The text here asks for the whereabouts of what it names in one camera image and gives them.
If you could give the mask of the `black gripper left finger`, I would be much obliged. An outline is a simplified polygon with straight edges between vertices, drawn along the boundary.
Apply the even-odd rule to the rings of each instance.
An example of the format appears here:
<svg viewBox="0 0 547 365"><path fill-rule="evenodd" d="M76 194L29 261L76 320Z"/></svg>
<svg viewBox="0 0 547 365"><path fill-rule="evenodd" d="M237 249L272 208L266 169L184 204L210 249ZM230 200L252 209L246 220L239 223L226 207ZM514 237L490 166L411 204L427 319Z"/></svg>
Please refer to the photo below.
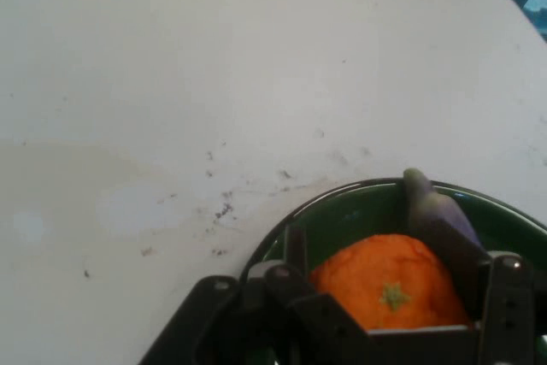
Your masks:
<svg viewBox="0 0 547 365"><path fill-rule="evenodd" d="M199 280L143 364L245 364L270 349L280 364L370 364L373 342L341 306L305 279L305 232L288 227L285 259L260 262L245 280Z"/></svg>

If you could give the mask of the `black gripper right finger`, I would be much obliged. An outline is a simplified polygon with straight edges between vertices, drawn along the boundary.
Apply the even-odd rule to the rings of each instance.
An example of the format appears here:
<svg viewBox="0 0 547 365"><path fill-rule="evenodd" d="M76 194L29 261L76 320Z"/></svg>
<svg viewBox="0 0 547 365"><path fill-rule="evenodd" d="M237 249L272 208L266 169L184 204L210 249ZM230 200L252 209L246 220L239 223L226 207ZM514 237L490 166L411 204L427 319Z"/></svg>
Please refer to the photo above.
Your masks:
<svg viewBox="0 0 547 365"><path fill-rule="evenodd" d="M491 254L451 197L426 176L405 176L409 235L445 264L471 316L480 318L480 364L532 364L535 359L533 270L515 253Z"/></svg>

